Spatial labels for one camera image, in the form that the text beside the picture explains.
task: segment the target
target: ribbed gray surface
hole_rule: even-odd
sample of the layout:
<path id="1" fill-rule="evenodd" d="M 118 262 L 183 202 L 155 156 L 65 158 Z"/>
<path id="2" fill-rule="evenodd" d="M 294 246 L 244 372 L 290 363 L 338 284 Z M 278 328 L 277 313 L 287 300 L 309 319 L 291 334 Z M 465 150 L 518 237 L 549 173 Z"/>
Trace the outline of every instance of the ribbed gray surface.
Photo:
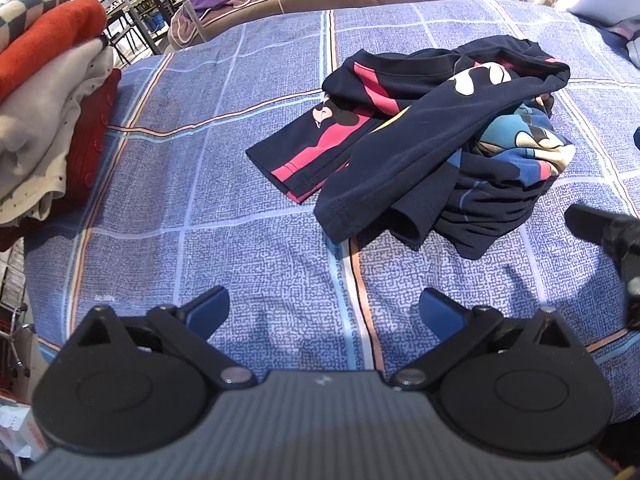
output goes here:
<path id="1" fill-rule="evenodd" d="M 553 462 L 490 455 L 452 433 L 424 395 L 392 390 L 376 372 L 272 372 L 252 390 L 223 394 L 195 431 L 162 450 L 121 459 L 54 450 L 25 475 L 28 480 L 613 476 L 591 453 Z"/>

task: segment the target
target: metal pole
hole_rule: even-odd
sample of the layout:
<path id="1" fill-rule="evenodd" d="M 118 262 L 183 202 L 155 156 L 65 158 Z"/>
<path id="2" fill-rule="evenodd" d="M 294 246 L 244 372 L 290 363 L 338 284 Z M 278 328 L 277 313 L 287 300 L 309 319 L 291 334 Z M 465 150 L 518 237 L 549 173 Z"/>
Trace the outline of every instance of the metal pole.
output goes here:
<path id="1" fill-rule="evenodd" d="M 191 18 L 191 21 L 196 26 L 196 30 L 198 31 L 198 34 L 202 38 L 202 41 L 204 43 L 207 43 L 207 41 L 209 41 L 209 37 L 207 35 L 207 32 L 204 30 L 204 26 L 202 25 L 200 18 L 197 16 L 196 11 L 193 10 L 193 6 L 191 5 L 191 2 L 189 0 L 182 0 L 182 5 L 184 6 L 184 10 L 187 11 L 187 14 Z"/>
<path id="2" fill-rule="evenodd" d="M 156 45 L 156 42 L 153 40 L 153 38 L 149 34 L 149 31 L 146 30 L 145 24 L 142 23 L 142 20 L 140 20 L 140 16 L 138 15 L 138 12 L 131 5 L 131 0 L 123 0 L 123 1 L 126 6 L 125 8 L 129 9 L 129 14 L 133 18 L 133 21 L 136 23 L 138 29 L 140 30 L 140 33 L 145 38 L 146 44 L 151 49 L 151 52 L 153 52 L 155 56 L 157 56 L 158 54 L 162 54 L 162 52 L 160 52 L 160 49 Z"/>

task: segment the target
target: orange sweater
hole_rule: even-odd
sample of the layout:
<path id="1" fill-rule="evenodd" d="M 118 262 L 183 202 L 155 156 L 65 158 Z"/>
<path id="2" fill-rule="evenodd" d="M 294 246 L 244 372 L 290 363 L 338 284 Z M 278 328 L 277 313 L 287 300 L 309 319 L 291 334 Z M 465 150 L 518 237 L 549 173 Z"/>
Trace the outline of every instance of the orange sweater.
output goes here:
<path id="1" fill-rule="evenodd" d="M 100 36 L 106 24 L 98 0 L 74 0 L 40 16 L 0 54 L 0 102 L 65 50 Z"/>

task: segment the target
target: bedsheet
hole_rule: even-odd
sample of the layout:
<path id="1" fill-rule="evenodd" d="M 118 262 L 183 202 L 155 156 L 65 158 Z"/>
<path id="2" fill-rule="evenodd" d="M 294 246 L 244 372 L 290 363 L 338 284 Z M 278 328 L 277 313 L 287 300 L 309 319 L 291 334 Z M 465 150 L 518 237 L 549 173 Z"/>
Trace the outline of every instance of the bedsheet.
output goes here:
<path id="1" fill-rule="evenodd" d="M 312 209 L 276 190 L 244 150 L 322 99 L 329 72 L 360 48 L 453 48 L 492 34 L 540 42 L 572 78 L 552 122 L 577 147 L 532 218 L 482 259 L 431 234 L 413 252 L 383 233 L 332 244 Z M 231 314 L 211 343 L 260 377 L 272 368 L 376 368 L 438 343 L 421 290 L 512 317 L 541 305 L 568 320 L 612 386 L 615 420 L 640 410 L 640 333 L 623 329 L 610 260 L 574 239 L 574 202 L 637 214 L 640 72 L 622 41 L 565 12 L 508 0 L 450 0 L 273 16 L 122 74 L 88 206 L 26 241 L 26 281 L 52 358 L 88 309 L 140 315 L 214 285 Z"/>

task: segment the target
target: dark clothing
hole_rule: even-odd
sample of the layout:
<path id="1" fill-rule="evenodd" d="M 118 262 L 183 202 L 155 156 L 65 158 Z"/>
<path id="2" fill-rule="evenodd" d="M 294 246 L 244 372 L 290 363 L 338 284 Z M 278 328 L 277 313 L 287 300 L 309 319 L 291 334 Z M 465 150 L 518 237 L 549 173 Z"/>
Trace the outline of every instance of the dark clothing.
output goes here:
<path id="1" fill-rule="evenodd" d="M 435 227 L 479 258 L 573 155 L 545 108 L 569 74 L 511 36 L 409 56 L 361 50 L 326 78 L 322 104 L 247 155 L 296 202 L 322 187 L 314 213 L 336 243 L 384 215 L 411 247 Z"/>

